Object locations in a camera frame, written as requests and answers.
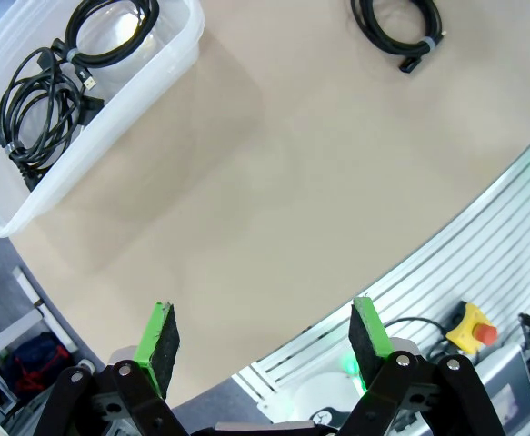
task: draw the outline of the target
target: plastic container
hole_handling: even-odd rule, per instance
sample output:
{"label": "plastic container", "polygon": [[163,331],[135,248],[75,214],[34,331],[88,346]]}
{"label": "plastic container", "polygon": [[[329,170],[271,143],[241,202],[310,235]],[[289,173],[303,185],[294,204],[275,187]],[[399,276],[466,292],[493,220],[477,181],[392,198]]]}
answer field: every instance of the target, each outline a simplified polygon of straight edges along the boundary
{"label": "plastic container", "polygon": [[[199,1],[158,1],[159,18],[137,51],[118,64],[91,71],[97,85],[88,94],[104,98],[105,108],[77,134],[31,193],[0,147],[0,237],[23,229],[38,214],[58,203],[197,60],[198,40],[204,31]],[[17,0],[8,9],[0,19],[0,98],[15,69],[29,53],[40,46],[50,46],[56,37],[64,39],[66,23],[78,3],[78,0]],[[137,21],[130,2],[118,2],[97,14],[79,33],[78,45],[85,53],[102,53],[119,45],[133,33]]]}

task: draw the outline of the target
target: screw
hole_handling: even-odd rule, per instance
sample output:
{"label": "screw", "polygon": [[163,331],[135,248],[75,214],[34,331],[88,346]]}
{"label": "screw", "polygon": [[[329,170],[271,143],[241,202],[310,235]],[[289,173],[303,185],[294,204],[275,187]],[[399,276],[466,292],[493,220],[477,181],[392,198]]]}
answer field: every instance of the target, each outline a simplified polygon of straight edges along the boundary
{"label": "screw", "polygon": [[129,366],[127,363],[123,365],[121,368],[119,368],[119,375],[126,376],[129,375],[131,372],[131,366]]}
{"label": "screw", "polygon": [[448,361],[448,362],[446,363],[446,366],[447,366],[450,370],[457,371],[458,369],[460,369],[461,364],[458,362],[457,359],[451,359],[450,361]]}
{"label": "screw", "polygon": [[405,355],[400,355],[398,356],[395,361],[398,363],[398,365],[400,366],[408,366],[410,364],[410,359],[408,358],[408,356],[405,356]]}
{"label": "screw", "polygon": [[80,371],[77,371],[71,375],[71,382],[77,383],[79,380],[83,378],[83,373]]}

